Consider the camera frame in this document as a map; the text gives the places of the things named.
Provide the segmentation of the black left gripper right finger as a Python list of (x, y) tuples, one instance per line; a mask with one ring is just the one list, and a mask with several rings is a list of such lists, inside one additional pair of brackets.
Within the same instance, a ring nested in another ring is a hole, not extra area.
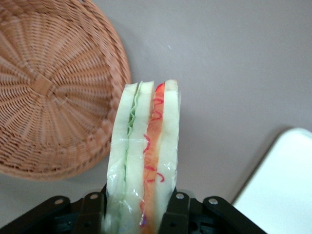
[(175, 190), (159, 227), (160, 234), (264, 234), (265, 231), (218, 196), (199, 202)]

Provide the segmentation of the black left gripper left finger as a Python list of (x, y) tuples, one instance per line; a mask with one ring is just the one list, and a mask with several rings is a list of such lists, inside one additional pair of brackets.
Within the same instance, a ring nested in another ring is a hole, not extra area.
[(76, 202), (52, 197), (17, 219), (16, 234), (103, 234), (104, 192), (91, 192)]

